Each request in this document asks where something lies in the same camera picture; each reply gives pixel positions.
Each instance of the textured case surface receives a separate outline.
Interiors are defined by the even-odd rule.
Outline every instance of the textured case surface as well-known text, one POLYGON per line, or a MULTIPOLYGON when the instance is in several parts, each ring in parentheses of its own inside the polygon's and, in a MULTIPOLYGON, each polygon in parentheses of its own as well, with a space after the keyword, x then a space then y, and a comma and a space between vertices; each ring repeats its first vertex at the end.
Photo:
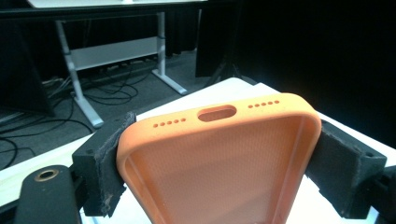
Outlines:
POLYGON ((143 119, 120 137, 120 175, 153 223, 285 223, 320 135, 280 93, 143 119))

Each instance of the gray floor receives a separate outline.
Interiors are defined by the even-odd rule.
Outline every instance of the gray floor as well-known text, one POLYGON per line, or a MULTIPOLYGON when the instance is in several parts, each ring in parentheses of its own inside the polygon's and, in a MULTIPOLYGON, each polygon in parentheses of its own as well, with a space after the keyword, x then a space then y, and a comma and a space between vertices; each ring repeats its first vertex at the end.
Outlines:
MULTIPOLYGON (((166 61, 166 75, 189 92, 200 90, 209 80, 209 77, 195 77, 195 57, 195 51, 188 51, 166 61)), ((156 65, 154 61, 128 62, 124 66, 104 68, 106 75, 102 72, 98 76, 80 76, 84 94, 105 122, 127 111, 141 114, 182 97, 150 73, 156 65)), ((5 139, 0 141, 0 169, 29 160, 95 131, 73 102, 69 94, 71 90, 69 84, 54 95, 58 97, 50 98, 55 104, 59 102, 56 98, 61 93, 65 96, 54 107, 53 118, 23 115, 10 124, 0 125, 1 137, 5 139)))

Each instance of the black backdrop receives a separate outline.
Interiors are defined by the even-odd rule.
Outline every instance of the black backdrop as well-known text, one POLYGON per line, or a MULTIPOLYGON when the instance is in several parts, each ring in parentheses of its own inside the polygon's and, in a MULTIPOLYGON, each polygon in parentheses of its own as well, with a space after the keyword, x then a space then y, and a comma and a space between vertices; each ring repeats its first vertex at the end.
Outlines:
POLYGON ((396 147, 395 1, 245 1, 237 65, 396 147))

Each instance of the table leg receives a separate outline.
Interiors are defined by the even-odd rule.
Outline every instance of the table leg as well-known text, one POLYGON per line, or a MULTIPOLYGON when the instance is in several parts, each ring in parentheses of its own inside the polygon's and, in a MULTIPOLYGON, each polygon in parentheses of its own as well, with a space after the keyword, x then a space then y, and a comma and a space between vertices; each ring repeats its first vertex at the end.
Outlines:
POLYGON ((158 36, 157 36, 157 49, 158 49, 158 69, 152 70, 152 73, 160 80, 168 84, 171 88, 181 95, 186 95, 188 92, 183 87, 178 85, 172 78, 165 74, 165 13, 159 12, 158 16, 158 36))
POLYGON ((84 97, 81 89, 81 85, 79 84, 78 80, 78 75, 76 71, 76 67, 73 63, 73 60, 70 55, 70 49, 67 45, 67 40, 66 36, 64 34, 64 28, 62 26, 61 21, 56 21, 56 28, 58 32, 59 39, 61 41, 62 45, 62 50, 64 54, 64 59, 66 61, 67 69, 69 71, 69 75, 72 79, 73 82, 73 88, 75 90, 75 102, 78 104, 79 108, 82 110, 84 113, 85 117, 90 121, 91 125, 94 128, 100 128, 104 122, 103 120, 99 117, 99 115, 96 113, 96 111, 93 109, 93 107, 90 105, 90 103, 87 101, 87 99, 84 97))

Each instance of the white table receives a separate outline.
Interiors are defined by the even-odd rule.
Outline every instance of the white table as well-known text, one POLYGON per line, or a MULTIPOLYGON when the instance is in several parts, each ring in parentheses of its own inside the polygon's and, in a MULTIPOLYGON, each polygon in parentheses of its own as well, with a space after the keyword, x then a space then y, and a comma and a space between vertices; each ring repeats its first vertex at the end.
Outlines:
MULTIPOLYGON (((138 115, 137 119, 141 120, 197 106, 223 103, 276 92, 262 83, 252 86, 241 79, 229 78, 174 102, 138 115)), ((387 147, 322 114, 319 115, 322 119, 329 121, 336 127, 361 140, 364 144, 387 156, 388 161, 386 166, 396 165, 395 149, 387 147)), ((70 166, 72 164, 72 153, 89 138, 90 135, 0 172, 0 206, 18 198, 22 180, 34 170, 53 164, 70 166)), ((318 187, 310 179, 304 177, 287 223, 374 223, 376 216, 377 212, 372 208, 368 218, 364 220, 343 219, 339 217, 332 208, 332 205, 320 195, 318 187)), ((129 190, 126 190, 122 195, 112 218, 82 217, 84 223, 150 223, 143 209, 129 190)))
MULTIPOLYGON (((206 0, 27 0, 36 8, 64 8, 64 7, 109 7, 144 4, 167 4, 177 2, 200 2, 206 0)), ((64 33, 63 22, 56 21, 58 36, 62 45, 64 60, 75 91, 75 102, 94 128, 100 128, 104 122, 93 109, 82 93, 77 71, 99 65, 117 63, 157 53, 158 68, 152 73, 181 95, 187 90, 178 85, 165 74, 165 13, 157 13, 158 35, 137 40, 112 43, 84 49, 70 49, 64 33)))

